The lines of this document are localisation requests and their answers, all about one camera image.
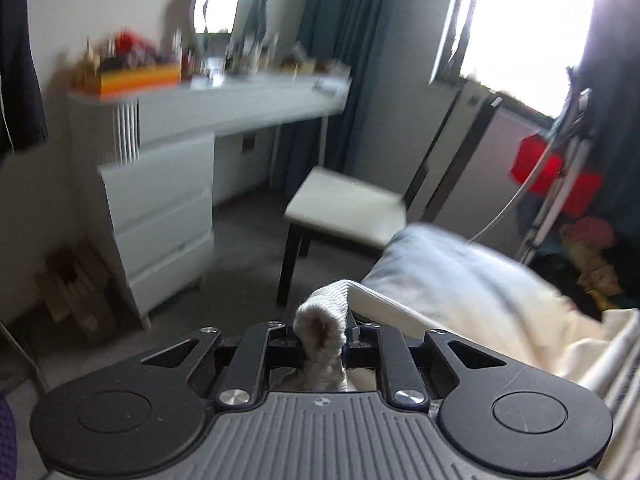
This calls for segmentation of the white panel heater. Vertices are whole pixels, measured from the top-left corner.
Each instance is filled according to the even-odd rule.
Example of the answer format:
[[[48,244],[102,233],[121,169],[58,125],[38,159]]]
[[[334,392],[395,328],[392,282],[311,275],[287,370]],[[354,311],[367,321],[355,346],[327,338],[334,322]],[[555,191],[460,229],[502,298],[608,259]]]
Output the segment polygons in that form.
[[[405,192],[409,222],[436,219],[501,103],[501,96],[474,81],[457,90]]]

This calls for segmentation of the left teal curtain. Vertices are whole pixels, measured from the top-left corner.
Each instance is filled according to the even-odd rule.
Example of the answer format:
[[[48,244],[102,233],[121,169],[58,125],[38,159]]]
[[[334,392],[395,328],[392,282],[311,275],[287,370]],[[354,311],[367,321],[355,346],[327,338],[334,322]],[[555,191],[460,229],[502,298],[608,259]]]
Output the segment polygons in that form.
[[[298,43],[332,80],[346,79],[344,110],[321,128],[319,119],[282,127],[271,185],[292,197],[312,167],[335,171],[352,164],[390,24],[392,0],[307,0]]]

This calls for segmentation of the white dressing table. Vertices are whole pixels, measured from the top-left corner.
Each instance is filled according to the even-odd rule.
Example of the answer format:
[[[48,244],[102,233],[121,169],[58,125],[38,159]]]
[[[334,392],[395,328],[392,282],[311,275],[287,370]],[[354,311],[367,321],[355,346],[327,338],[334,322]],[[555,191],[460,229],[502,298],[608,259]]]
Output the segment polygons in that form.
[[[108,98],[68,94],[80,218],[142,324],[201,281],[213,258],[216,140],[327,122],[344,110],[349,87],[346,77],[263,74]]]

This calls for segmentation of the cream white zip jacket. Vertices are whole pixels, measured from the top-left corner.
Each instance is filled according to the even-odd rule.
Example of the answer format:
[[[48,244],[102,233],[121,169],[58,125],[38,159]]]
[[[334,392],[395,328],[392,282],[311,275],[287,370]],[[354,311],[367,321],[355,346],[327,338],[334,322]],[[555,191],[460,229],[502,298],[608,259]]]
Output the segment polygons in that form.
[[[278,388],[372,387],[363,367],[349,372],[338,362],[348,312],[411,338],[446,330],[591,390],[614,422],[600,475],[638,478],[638,310],[608,310],[596,321],[526,266],[436,226],[413,224],[394,236],[362,282],[331,283],[299,306],[293,328],[306,360]]]

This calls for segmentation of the cosmetic bottles on table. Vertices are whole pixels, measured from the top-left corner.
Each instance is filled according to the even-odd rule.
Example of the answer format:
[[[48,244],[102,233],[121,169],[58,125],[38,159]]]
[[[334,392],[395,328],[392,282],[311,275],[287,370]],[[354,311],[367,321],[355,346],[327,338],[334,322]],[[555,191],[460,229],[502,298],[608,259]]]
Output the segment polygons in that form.
[[[256,41],[253,36],[234,40],[224,29],[222,32],[197,32],[194,40],[194,44],[182,52],[183,80],[214,79],[224,75],[248,77],[262,73],[349,78],[352,71],[336,58],[313,58],[300,42],[278,60],[277,34],[262,41]]]

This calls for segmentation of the curved vanity mirror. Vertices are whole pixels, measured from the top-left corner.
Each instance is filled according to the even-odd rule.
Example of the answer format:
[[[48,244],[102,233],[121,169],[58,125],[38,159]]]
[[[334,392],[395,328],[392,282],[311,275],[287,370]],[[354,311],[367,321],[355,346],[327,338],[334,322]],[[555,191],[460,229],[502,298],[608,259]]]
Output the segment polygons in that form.
[[[228,34],[233,40],[263,40],[268,0],[169,0],[160,44],[168,47],[176,32],[194,47],[198,34]]]

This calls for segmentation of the orange tray with items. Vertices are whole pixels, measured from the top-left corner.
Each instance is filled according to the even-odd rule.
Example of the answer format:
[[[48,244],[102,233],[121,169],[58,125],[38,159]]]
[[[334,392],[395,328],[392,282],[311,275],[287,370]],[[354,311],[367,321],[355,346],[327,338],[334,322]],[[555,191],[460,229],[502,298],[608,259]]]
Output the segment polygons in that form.
[[[178,84],[182,79],[181,40],[181,32],[177,30],[168,47],[159,47],[126,28],[100,44],[86,39],[84,54],[75,67],[72,88],[105,98]]]

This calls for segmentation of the cardboard box on floor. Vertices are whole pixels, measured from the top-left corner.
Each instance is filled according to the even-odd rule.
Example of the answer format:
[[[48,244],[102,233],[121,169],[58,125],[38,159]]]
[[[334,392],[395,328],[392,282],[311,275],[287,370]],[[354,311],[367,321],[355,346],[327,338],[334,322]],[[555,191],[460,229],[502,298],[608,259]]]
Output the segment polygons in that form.
[[[107,293],[112,274],[86,240],[63,246],[46,258],[34,276],[38,294],[55,323],[72,318],[89,344],[102,344],[116,330]]]

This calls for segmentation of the white seat black stool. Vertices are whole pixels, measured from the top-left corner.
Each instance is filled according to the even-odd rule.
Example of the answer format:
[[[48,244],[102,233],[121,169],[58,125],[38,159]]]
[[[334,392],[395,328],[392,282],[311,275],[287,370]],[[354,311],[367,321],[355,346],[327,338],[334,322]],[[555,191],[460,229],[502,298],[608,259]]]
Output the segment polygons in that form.
[[[311,170],[283,219],[288,237],[276,297],[282,308],[288,303],[296,262],[313,242],[378,256],[408,223],[400,194],[322,167]]]

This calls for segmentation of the red garment on stand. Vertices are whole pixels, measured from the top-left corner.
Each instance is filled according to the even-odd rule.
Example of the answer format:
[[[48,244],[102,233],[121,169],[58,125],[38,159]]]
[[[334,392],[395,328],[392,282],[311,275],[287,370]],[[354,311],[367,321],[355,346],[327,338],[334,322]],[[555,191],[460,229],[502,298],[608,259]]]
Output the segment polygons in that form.
[[[510,170],[514,182],[518,184],[525,182],[533,172],[538,160],[541,159],[546,147],[547,142],[539,134],[531,134],[521,140],[518,154],[516,154]],[[563,166],[563,157],[559,153],[553,152],[544,163],[540,173],[537,174],[534,183],[528,188],[529,192],[546,196],[551,190],[552,184],[560,176]],[[568,194],[562,213],[572,218],[583,216],[601,185],[602,177],[600,174],[589,168],[583,169]]]

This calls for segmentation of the dark hanging clothes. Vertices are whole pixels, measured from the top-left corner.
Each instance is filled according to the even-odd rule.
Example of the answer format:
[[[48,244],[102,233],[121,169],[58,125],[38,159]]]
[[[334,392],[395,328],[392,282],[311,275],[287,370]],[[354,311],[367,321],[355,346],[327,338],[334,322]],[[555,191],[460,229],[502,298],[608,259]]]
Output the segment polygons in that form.
[[[48,140],[32,60],[27,0],[1,0],[1,161]]]

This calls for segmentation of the garment steamer stand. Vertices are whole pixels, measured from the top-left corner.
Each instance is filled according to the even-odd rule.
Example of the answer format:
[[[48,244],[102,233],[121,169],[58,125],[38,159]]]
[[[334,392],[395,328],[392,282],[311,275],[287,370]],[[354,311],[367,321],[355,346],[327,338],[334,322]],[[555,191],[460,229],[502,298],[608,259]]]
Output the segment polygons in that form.
[[[576,68],[569,67],[566,73],[570,86],[562,113],[542,139],[544,148],[540,156],[526,172],[524,181],[506,206],[487,226],[470,238],[472,243],[480,242],[506,218],[525,194],[533,192],[538,178],[544,177],[549,185],[548,190],[544,192],[544,200],[534,220],[530,222],[515,256],[515,259],[523,264],[533,260],[561,215],[578,177],[585,168],[594,137],[590,110],[591,90],[582,84]]]

